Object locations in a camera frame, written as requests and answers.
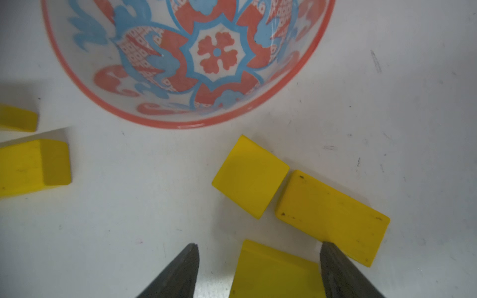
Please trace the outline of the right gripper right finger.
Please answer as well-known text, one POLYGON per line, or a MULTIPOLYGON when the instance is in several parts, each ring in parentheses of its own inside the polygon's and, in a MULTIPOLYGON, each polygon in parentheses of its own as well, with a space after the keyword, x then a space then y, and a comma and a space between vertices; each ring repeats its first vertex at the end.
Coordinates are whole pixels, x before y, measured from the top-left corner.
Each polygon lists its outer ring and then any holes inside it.
POLYGON ((332 242, 322 243, 320 266, 327 298, 385 298, 332 242))

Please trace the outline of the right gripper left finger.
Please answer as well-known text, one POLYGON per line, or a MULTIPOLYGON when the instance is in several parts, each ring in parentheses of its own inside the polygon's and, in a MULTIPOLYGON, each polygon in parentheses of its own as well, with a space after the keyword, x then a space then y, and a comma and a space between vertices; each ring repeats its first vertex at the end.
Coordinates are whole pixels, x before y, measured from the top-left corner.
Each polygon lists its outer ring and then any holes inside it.
POLYGON ((138 298, 192 298, 199 262, 198 245, 188 244, 138 298))

